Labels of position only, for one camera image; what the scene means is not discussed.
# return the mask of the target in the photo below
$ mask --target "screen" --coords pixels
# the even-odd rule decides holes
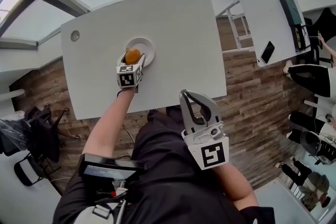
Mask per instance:
[[[274,47],[274,45],[272,44],[272,42],[270,41],[270,42],[267,44],[267,46],[266,46],[264,52],[263,52],[262,55],[261,55],[261,58],[262,58],[262,60],[263,60],[265,63],[268,63],[269,58],[271,58],[274,49],[275,49],[275,47]]]
[[[125,180],[134,173],[135,171],[131,170],[118,170],[92,165],[88,165],[84,171],[85,175],[113,178],[114,180]]]

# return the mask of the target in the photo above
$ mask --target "cable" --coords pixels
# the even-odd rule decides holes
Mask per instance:
[[[61,179],[68,179],[68,178],[71,178],[71,176],[53,179],[53,180],[50,180],[49,182],[53,182],[53,181],[57,181],[57,180],[61,180]]]
[[[122,127],[124,128],[124,130],[128,133],[128,135],[130,136],[130,138],[133,140],[133,143],[135,143],[135,140],[133,138],[133,136],[130,134],[129,131],[127,131],[126,127],[124,125],[122,125]]]
[[[321,136],[324,136],[326,139],[331,140],[332,143],[336,144],[336,138],[334,138],[334,139],[330,139],[330,136],[333,136],[332,134],[325,134],[325,133],[317,133],[317,132],[316,132],[317,127],[316,127],[315,120],[318,119],[318,118],[321,117],[321,116],[327,116],[327,114],[325,114],[325,115],[324,115],[324,114],[321,114],[321,115],[317,116],[317,117],[314,119],[314,126],[315,126],[315,131],[314,131],[314,133],[319,134],[319,135],[321,135]]]

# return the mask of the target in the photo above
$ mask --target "white plate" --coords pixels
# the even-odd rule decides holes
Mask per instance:
[[[145,54],[145,64],[144,66],[149,66],[149,64],[153,61],[155,56],[155,49],[153,44],[146,38],[143,37],[137,37],[132,39],[128,44],[126,45],[125,49],[135,48],[140,51],[140,54]]]

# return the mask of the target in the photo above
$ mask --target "window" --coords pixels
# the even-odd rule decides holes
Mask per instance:
[[[0,3],[0,23],[20,0],[2,0]]]

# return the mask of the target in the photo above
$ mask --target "black shirt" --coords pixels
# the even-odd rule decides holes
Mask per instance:
[[[138,135],[132,155],[148,171],[128,185],[137,202],[127,206],[122,223],[275,223],[273,208],[238,211],[213,171],[200,170],[180,132],[167,127]],[[94,203],[90,186],[74,175],[54,215],[54,224],[71,224]]]

